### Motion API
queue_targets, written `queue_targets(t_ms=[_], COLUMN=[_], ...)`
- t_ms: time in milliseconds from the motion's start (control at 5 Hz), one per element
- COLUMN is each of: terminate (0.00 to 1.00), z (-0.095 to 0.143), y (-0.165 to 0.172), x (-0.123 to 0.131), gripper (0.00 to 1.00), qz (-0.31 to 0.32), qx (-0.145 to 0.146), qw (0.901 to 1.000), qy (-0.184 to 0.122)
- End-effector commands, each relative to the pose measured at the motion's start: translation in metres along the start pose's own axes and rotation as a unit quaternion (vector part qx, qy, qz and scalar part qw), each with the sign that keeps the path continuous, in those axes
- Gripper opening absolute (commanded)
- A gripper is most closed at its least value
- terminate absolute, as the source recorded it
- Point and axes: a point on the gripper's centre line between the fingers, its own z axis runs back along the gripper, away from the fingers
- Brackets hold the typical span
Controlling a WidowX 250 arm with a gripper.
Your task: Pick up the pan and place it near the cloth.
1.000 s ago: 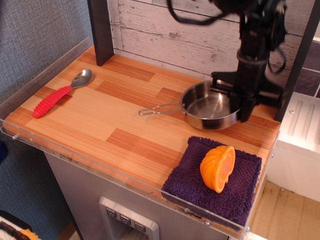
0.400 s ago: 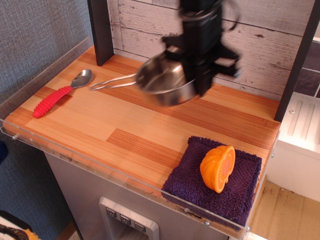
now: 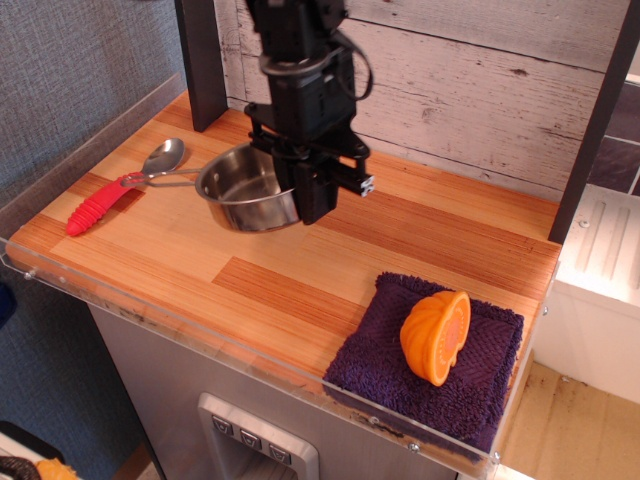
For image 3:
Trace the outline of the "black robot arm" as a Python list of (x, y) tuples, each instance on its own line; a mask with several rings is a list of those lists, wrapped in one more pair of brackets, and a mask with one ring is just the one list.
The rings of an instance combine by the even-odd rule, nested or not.
[(369, 147), (351, 128), (357, 103), (354, 59), (362, 50), (339, 29), (341, 1), (250, 1), (259, 35), (261, 72), (271, 101), (245, 108), (254, 147), (272, 156), (280, 187), (294, 194), (300, 220), (310, 225), (334, 210), (338, 191), (361, 197), (373, 189)]

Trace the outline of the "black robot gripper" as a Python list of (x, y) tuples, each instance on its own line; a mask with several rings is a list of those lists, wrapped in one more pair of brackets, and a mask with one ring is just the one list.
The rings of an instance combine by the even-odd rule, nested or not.
[(297, 61), (277, 61), (263, 54), (271, 102), (251, 102), (251, 144), (273, 156), (280, 184), (295, 190), (304, 225), (316, 223), (337, 206), (338, 189), (361, 197), (374, 189), (367, 172), (370, 149), (351, 128), (356, 104), (373, 84), (356, 93), (351, 54), (316, 54)]

